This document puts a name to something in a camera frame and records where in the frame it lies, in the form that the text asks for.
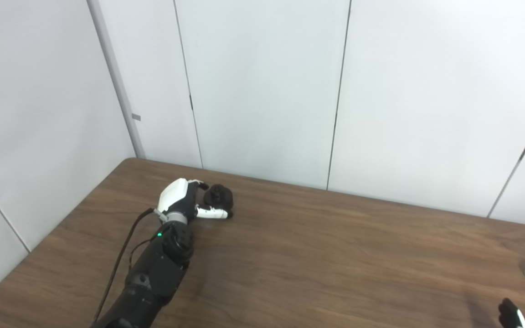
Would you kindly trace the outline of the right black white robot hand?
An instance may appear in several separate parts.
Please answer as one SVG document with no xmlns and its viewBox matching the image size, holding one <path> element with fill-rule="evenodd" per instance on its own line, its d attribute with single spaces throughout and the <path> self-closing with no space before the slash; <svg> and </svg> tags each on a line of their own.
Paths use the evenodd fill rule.
<svg viewBox="0 0 525 328">
<path fill-rule="evenodd" d="M 525 317 L 521 310 L 508 298 L 498 306 L 499 322 L 503 328 L 525 328 Z"/>
</svg>

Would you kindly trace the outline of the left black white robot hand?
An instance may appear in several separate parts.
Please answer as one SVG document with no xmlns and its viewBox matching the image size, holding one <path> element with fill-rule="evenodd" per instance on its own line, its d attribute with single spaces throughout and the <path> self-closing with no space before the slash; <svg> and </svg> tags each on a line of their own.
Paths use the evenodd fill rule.
<svg viewBox="0 0 525 328">
<path fill-rule="evenodd" d="M 231 189 L 221 184 L 207 185 L 200 180 L 179 178 L 160 194 L 154 213 L 162 223 L 190 224 L 196 218 L 226 220 L 233 216 Z"/>
</svg>

